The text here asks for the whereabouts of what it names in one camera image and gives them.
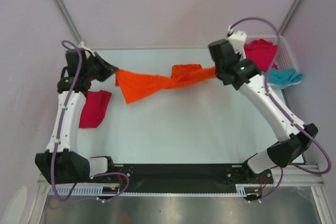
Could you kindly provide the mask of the white plastic basket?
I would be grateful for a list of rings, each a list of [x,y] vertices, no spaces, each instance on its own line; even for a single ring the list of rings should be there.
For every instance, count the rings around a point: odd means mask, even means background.
[[[264,39],[266,41],[273,43],[274,45],[277,45],[277,37],[275,35],[250,35],[247,37],[245,44],[248,44],[252,42],[253,40],[259,40],[259,39]],[[294,68],[296,69],[297,72],[301,73],[296,63],[295,56],[292,53],[289,44],[283,37],[280,37],[280,45],[279,46],[277,45],[277,51],[272,60],[272,63],[275,63],[278,66],[278,70]],[[289,87],[289,86],[278,86],[274,84],[271,84],[271,86],[273,89],[285,89]]]

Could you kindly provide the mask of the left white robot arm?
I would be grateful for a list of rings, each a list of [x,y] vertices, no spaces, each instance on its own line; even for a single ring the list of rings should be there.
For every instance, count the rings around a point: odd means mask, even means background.
[[[49,184],[110,182],[116,175],[112,158],[81,156],[77,138],[79,129],[94,129],[102,123],[112,97],[108,91],[90,91],[92,81],[104,82],[117,67],[86,47],[68,49],[66,62],[57,84],[54,129],[46,150],[36,154],[35,164]]]

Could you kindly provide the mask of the orange t shirt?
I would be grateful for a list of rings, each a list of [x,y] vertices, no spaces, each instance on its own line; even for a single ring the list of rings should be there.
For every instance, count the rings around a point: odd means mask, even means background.
[[[171,76],[116,71],[116,86],[127,104],[137,102],[161,90],[184,88],[216,78],[215,67],[203,68],[199,64],[174,65]]]

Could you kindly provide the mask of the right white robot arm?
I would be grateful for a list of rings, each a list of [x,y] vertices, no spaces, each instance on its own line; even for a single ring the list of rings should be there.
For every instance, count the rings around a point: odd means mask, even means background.
[[[311,138],[318,133],[313,124],[305,124],[284,105],[273,89],[265,84],[265,76],[250,59],[242,59],[227,39],[208,45],[215,63],[216,77],[244,95],[261,113],[273,130],[277,143],[245,161],[243,179],[254,183],[267,169],[284,168],[305,152]]]

